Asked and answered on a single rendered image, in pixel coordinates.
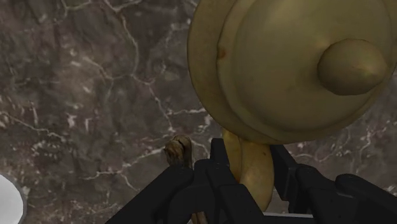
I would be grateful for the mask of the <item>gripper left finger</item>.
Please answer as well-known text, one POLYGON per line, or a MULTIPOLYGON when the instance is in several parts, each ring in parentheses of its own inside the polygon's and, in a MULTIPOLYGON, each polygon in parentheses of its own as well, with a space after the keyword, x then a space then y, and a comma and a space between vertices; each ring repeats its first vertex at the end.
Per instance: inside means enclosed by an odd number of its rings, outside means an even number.
POLYGON ((222 138, 211 141, 211 156, 193 169, 166 168, 105 224, 187 224, 203 211, 208 224, 259 224, 263 213, 230 169, 222 138))

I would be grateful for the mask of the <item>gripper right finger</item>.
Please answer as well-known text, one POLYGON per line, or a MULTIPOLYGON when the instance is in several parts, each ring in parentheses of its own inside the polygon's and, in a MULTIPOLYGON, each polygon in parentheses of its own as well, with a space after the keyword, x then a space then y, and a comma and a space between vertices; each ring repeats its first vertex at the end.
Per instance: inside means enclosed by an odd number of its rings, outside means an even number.
POLYGON ((334 181, 299 164, 283 145, 270 146, 274 185, 291 213, 311 213, 315 224, 397 224, 397 197, 371 182, 340 174, 334 181))

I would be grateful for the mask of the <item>yellow banana with brown stem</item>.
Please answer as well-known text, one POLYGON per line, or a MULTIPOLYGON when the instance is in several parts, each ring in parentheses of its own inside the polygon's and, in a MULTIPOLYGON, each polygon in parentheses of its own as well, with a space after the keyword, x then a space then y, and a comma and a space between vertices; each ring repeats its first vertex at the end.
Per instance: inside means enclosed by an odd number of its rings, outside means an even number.
MULTIPOLYGON (((270 146, 252 143, 226 129, 222 130, 222 137, 234 178, 249 190, 261 211, 266 211, 274 189, 274 165, 270 146)), ((174 136, 165 144, 167 163, 192 168, 192 150, 192 141, 188 136, 174 136)))

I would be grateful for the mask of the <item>yellow round lidded pot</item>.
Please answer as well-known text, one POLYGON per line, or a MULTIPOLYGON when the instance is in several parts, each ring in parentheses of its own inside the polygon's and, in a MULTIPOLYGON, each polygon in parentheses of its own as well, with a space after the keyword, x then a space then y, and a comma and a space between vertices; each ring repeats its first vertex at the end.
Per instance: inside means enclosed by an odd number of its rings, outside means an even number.
POLYGON ((188 68, 203 107, 256 143, 357 120, 397 66, 397 0, 200 0, 188 68))

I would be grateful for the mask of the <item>white round plate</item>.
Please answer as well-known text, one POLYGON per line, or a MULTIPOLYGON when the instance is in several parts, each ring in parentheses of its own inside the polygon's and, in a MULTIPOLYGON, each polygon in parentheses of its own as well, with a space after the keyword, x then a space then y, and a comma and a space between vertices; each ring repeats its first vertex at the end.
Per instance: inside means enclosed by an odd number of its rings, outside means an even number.
POLYGON ((12 180, 0 174, 0 224, 22 224, 25 200, 12 180))

